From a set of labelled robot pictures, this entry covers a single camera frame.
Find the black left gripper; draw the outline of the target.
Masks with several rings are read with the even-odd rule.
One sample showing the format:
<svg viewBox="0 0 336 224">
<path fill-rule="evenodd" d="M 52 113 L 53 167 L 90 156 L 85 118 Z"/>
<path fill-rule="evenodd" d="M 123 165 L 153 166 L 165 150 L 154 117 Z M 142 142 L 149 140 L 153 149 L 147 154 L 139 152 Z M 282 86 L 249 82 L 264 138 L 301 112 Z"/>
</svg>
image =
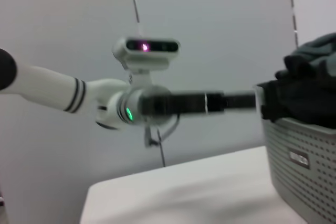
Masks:
<svg viewBox="0 0 336 224">
<path fill-rule="evenodd" d="M 224 110 L 256 110 L 253 91 L 170 91 L 145 89 L 140 95 L 140 118 L 143 124 L 164 124 L 173 116 L 194 116 Z"/>
</svg>

